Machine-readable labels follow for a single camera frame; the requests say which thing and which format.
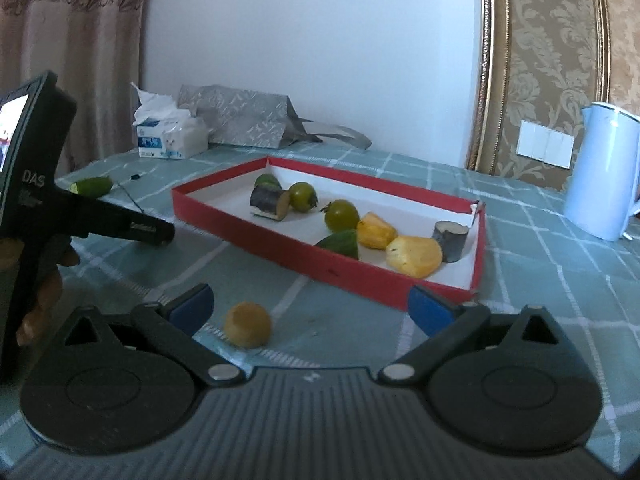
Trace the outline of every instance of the curtain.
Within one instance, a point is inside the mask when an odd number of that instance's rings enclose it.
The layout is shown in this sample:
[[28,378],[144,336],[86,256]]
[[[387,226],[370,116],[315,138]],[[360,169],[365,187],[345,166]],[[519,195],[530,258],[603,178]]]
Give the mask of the curtain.
[[134,147],[142,4],[0,0],[0,92],[49,69],[78,102],[58,174]]

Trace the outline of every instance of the wall switch panel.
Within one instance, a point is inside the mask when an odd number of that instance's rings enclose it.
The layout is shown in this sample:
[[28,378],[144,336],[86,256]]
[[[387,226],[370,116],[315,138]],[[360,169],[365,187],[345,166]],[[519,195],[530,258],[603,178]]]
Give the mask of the wall switch panel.
[[546,128],[541,124],[522,121],[518,135],[518,155],[528,156],[552,166],[569,169],[574,151],[571,135]]
[[533,147],[536,143],[536,126],[537,124],[522,121],[520,123],[520,134],[518,135],[518,146],[516,153],[531,158]]

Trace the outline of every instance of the phone screen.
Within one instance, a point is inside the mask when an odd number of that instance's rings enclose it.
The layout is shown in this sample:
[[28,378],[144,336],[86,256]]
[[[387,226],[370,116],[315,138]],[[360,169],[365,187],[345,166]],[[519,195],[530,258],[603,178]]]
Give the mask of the phone screen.
[[4,167],[11,139],[14,136],[28,98],[28,95],[20,96],[3,104],[0,108],[0,171]]

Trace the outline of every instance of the green tomato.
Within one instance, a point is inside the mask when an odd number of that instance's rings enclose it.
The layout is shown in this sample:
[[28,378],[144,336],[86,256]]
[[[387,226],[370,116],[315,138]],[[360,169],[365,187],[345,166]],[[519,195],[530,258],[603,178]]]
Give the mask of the green tomato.
[[355,229],[360,221],[356,206],[344,199],[334,200],[322,208],[324,223],[332,233]]
[[268,184],[269,186],[276,186],[282,188],[278,179],[275,178],[271,173],[263,173],[261,176],[255,179],[254,187],[258,186],[258,184]]
[[295,211],[308,213],[318,205],[318,195],[311,184],[296,182],[289,188],[290,204]]

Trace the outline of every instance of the hand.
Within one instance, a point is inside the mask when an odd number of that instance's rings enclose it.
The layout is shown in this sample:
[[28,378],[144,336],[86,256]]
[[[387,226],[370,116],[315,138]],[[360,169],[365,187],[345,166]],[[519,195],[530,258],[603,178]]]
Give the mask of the hand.
[[[14,238],[0,239],[0,271],[17,265],[24,243]],[[73,267],[80,263],[80,257],[69,245],[58,262],[63,267]],[[54,269],[40,284],[31,310],[22,319],[15,334],[18,345],[30,345],[49,327],[51,309],[62,296],[62,276],[58,268]]]

